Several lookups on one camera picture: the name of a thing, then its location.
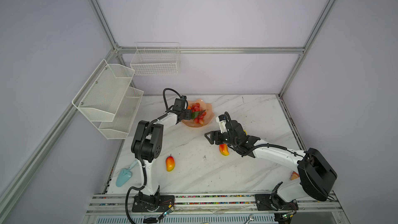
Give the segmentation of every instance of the metal vent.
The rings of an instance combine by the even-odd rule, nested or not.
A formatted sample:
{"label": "metal vent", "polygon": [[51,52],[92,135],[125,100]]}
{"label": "metal vent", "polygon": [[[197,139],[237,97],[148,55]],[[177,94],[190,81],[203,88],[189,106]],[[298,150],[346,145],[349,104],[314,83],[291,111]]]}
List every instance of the metal vent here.
{"label": "metal vent", "polygon": [[[131,216],[132,220],[141,224],[144,218],[157,217],[153,215],[144,216]],[[192,223],[192,224],[202,224],[202,223],[228,223],[228,224],[243,224],[249,218],[249,214],[171,214],[170,216],[164,218],[160,223]],[[274,221],[274,214],[254,214],[254,221],[250,224],[274,224],[278,223]],[[120,215],[107,215],[98,217],[97,223],[130,223],[127,217]]]}

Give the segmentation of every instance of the toy trowel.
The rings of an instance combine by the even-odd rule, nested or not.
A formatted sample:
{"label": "toy trowel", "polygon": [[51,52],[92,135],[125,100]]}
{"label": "toy trowel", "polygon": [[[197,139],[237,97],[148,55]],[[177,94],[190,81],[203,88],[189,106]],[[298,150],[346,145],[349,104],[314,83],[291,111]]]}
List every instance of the toy trowel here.
{"label": "toy trowel", "polygon": [[138,164],[138,160],[136,159],[136,160],[134,160],[134,162],[132,162],[130,167],[128,167],[127,169],[126,168],[121,169],[121,171],[119,172],[119,175],[117,176],[117,179],[116,179],[117,187],[121,187],[125,182],[127,182],[127,180],[130,179],[130,177],[132,175],[130,170],[137,164]]}

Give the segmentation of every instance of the white marble surface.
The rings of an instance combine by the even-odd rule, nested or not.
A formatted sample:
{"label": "white marble surface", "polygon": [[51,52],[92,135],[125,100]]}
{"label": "white marble surface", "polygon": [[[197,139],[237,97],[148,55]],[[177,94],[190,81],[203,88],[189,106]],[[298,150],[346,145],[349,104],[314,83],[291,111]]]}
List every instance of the white marble surface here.
{"label": "white marble surface", "polygon": [[[275,95],[189,95],[189,100],[201,98],[213,105],[215,116],[229,112],[248,135],[265,139],[272,144],[299,149]],[[168,96],[168,104],[174,96]],[[137,112],[130,135],[126,139],[112,176],[108,194],[125,194],[129,187],[141,186],[139,167],[132,169],[130,178],[122,187],[115,182],[122,168],[127,168],[134,159],[131,143],[141,120],[151,121],[165,110],[162,96],[144,96]],[[218,146],[211,145],[204,133],[219,130],[215,118],[205,127],[190,128],[182,123],[164,131],[162,152],[156,160],[157,176],[162,193],[185,192],[253,192],[272,190],[281,181],[286,181],[291,170],[274,162],[241,157],[230,150],[223,156]],[[166,158],[172,154],[176,161],[173,171],[166,171]]]}

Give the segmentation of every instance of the white wire basket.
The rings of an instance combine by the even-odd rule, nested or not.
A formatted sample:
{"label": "white wire basket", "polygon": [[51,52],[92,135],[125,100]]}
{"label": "white wire basket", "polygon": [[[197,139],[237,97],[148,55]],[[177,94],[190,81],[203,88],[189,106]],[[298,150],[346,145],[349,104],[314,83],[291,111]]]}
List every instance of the white wire basket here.
{"label": "white wire basket", "polygon": [[105,67],[76,106],[89,121],[113,121],[134,75],[129,67],[103,62]]}
{"label": "white wire basket", "polygon": [[98,67],[101,66],[103,69],[86,94],[81,96],[83,87],[72,104],[107,139],[125,139],[144,92],[130,87],[133,69],[120,64],[108,64],[105,60]]}
{"label": "white wire basket", "polygon": [[175,75],[180,67],[178,42],[136,42],[130,63],[135,75]]}
{"label": "white wire basket", "polygon": [[107,139],[127,138],[143,94],[144,92],[141,90],[128,87],[114,120],[112,122],[101,122],[98,130]]}

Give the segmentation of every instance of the wrench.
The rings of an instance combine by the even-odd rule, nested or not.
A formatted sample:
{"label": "wrench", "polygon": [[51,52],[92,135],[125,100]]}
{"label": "wrench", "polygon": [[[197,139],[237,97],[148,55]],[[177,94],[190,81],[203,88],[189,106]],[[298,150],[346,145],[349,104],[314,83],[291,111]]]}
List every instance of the wrench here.
{"label": "wrench", "polygon": [[249,219],[245,222],[245,224],[248,224],[252,220],[254,220],[254,215],[251,214],[251,215],[249,215]]}

